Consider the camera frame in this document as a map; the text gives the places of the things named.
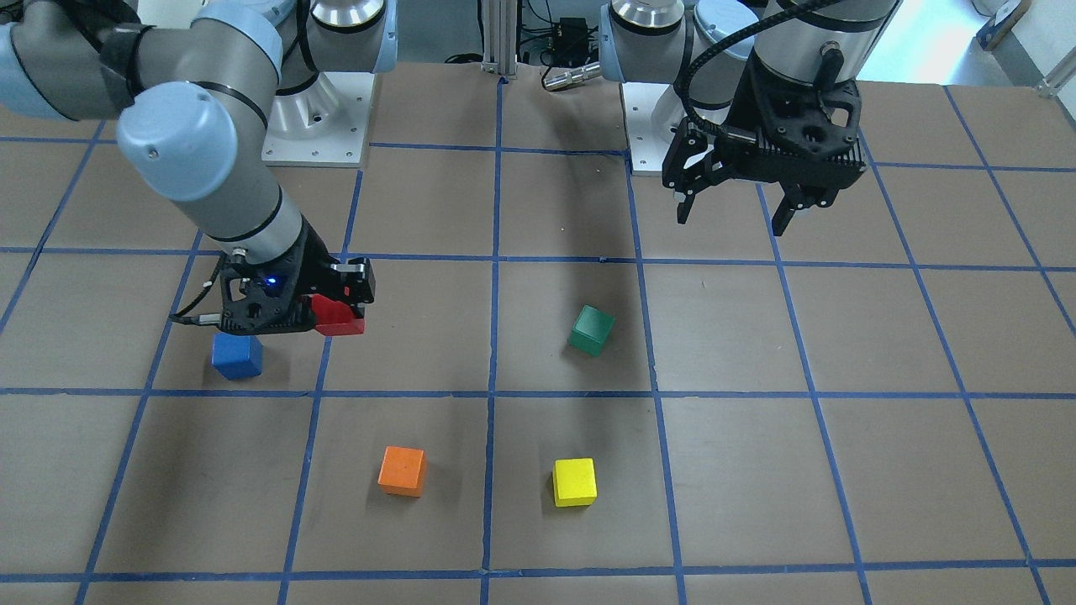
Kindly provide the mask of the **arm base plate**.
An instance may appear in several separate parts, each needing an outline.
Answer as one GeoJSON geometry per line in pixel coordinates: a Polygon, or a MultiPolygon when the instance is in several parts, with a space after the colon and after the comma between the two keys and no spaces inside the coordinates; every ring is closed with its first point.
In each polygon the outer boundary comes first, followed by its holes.
{"type": "Polygon", "coordinates": [[[323,72],[303,92],[277,96],[261,160],[270,167],[362,168],[376,84],[372,73],[323,72]]]}
{"type": "Polygon", "coordinates": [[[626,82],[621,86],[621,100],[631,172],[661,175],[675,129],[684,118],[683,105],[672,84],[626,82]]]}

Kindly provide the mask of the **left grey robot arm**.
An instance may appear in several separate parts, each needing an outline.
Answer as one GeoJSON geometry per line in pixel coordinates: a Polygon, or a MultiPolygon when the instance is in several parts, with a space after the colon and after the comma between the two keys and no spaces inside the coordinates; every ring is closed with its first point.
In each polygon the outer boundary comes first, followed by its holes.
{"type": "Polygon", "coordinates": [[[829,208],[865,172],[856,74],[898,1],[611,1],[601,8],[603,78],[666,84],[683,108],[662,160],[684,224],[704,189],[778,184],[775,236],[829,208]]]}

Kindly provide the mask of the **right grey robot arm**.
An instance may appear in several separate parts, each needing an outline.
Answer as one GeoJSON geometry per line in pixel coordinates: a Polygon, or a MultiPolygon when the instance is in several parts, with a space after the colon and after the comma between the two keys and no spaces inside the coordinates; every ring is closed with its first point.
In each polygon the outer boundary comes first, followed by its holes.
{"type": "Polygon", "coordinates": [[[118,123],[124,157],[220,247],[222,310],[197,324],[356,332],[372,264],[328,252],[261,146],[278,98],[332,71],[387,72],[397,46],[393,1],[213,1],[181,29],[129,1],[27,1],[3,25],[3,105],[118,123]]]}

